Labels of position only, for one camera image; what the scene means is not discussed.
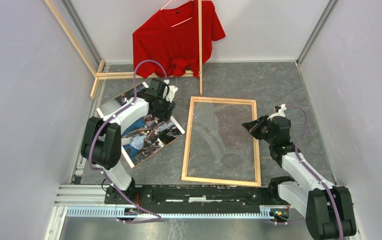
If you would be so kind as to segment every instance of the white wall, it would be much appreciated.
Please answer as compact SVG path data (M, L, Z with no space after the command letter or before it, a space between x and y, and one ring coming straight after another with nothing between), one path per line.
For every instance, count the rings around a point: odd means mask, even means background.
M43 239L92 83L43 0L0 1L0 240Z
M131 63L132 33L168 0L71 0L102 58ZM187 0L174 0L174 8ZM209 61L296 60L327 0L213 0L226 38Z
M363 239L382 239L382 1L339 1L302 73Z

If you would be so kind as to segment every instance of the wooden frame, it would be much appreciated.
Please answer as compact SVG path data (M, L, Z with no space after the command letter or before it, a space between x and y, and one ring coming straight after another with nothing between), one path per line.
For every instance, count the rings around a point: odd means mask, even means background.
M255 181L239 181L239 180L227 180L227 179L218 179L218 178L188 176L189 150L191 145L191 135L192 135L191 130L192 130L192 120L194 115L195 103L250 105L252 109L252 120L257 119L257 103L255 100L217 98L217 97L198 97L198 96L191 97L191 103L189 105L189 115L188 115L188 128L186 131L185 153L183 155L182 180L202 182L202 183L212 183L212 184L224 184L224 185L232 185L232 186L260 187L261 186L260 149L258 145L258 140L256 140L255 138L253 138L254 172L255 172L255 179L256 179Z
M199 80L200 80L200 95L203 94L203 60L202 60L202 0L196 0L198 1L198 43L199 43L199 65L200 65L200 72L199 72ZM84 53L82 47L79 44L79 41L77 38L73 35L71 29L66 23L66 20L61 16L60 12L56 8L53 0L45 0L46 4L48 5L49 9L51 10L52 14L54 14L55 18L57 19L58 23L63 28L66 35L69 37L70 41L72 42L73 46L78 51L79 55L82 57L83 61L85 62L86 66L88 66L89 70L91 71L92 75L95 77L94 84L92 86L91 90L91 98L94 98L96 95L96 91L98 88L98 84L100 80L108 80L108 79L132 79L133 78L133 72L107 72L103 73L102 70L104 68L105 61L102 59L100 62L100 65L98 69L94 69L94 67L91 64L91 61ZM187 70L185 74L181 77L193 77L193 72L190 70ZM152 74L149 76L149 78L157 78L158 76L155 74Z

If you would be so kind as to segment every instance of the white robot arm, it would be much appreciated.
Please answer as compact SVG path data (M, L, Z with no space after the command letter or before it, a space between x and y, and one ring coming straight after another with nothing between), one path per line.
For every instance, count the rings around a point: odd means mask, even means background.
M270 156L292 177L272 178L269 188L287 201L305 219L315 239L330 239L355 234L353 202L345 186L335 186L321 176L290 141L291 121L286 105L276 106L276 113L242 124L258 140L269 144Z
M81 148L82 156L89 159L89 150L96 131L110 119L109 124L100 134L100 138L105 135L104 141L101 139L95 144L92 163L97 168L103 169L103 172L120 190L127 190L132 183L132 178L118 162L121 154L121 135L136 120L147 114L152 114L162 121L170 119L177 105L173 101L176 91L177 87L169 85L169 80L152 79L148 88L137 93L136 99L129 99L127 104L103 119L91 117L85 129Z

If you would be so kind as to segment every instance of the empty picture frame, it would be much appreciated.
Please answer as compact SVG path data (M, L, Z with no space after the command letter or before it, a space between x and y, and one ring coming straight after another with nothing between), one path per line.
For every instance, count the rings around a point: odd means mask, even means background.
M194 110L202 111L202 113L195 113ZM261 186L261 169L260 169L260 150L258 140L253 138L246 130L241 126L243 122L231 123L228 114L233 114L234 119L242 121L240 115L245 115L245 121L253 121L257 119L257 103L255 100L249 99L232 99L232 98L216 98L216 97L191 97L191 103L189 108L188 116L188 130L186 135L185 143L185 153L183 156L183 168L182 168L182 180L192 181L192 182L202 182L211 184L222 184L230 186L249 186L249 187L260 187ZM193 125L195 125L195 139L192 139ZM245 139L245 142L235 141L235 134L241 136L240 139ZM241 145L245 147L245 154L242 151L238 151L237 154L234 153L234 144ZM193 156L190 159L190 151L192 150ZM201 154L198 160L195 160L195 154ZM244 177L245 180L238 180L241 176L239 175L239 170L234 174L237 177L231 177L231 174L225 172L221 173L223 177L226 176L231 179L220 179L218 177L210 177L210 173L218 175L216 171L224 170L224 168L219 167L227 162L227 158L230 155L235 154L235 157L230 157L232 161L229 160L229 164L242 164L236 159L242 158L245 162L245 169L248 169L249 164L251 164L251 171L247 174L252 175L251 177ZM206 173L200 173L201 176L195 175L195 169L191 167L190 172L188 168L191 165L197 166L200 170L206 171Z

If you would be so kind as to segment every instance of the gray tile floor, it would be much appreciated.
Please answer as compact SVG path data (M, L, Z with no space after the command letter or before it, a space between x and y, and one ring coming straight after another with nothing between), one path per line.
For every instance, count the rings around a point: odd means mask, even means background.
M273 107L282 103L304 107L308 113L308 131L300 149L320 174L333 180L306 89L293 62L207 63L203 70L205 97L256 100L259 116L270 115ZM131 71L131 66L111 65L105 71ZM178 106L173 116L186 130L190 98L199 96L199 82L193 77L172 77L170 83L179 88L175 96ZM131 79L107 80L101 102L132 87ZM292 121L291 140L297 142L303 130L304 116L296 109L288 109L286 114ZM134 169L130 169L123 159L121 162L137 184L190 184L181 180L185 138L179 138ZM272 177L287 175L271 160L267 143L260 141L259 145L262 184L267 185ZM85 168L82 184L100 184L102 181L103 176L98 171Z

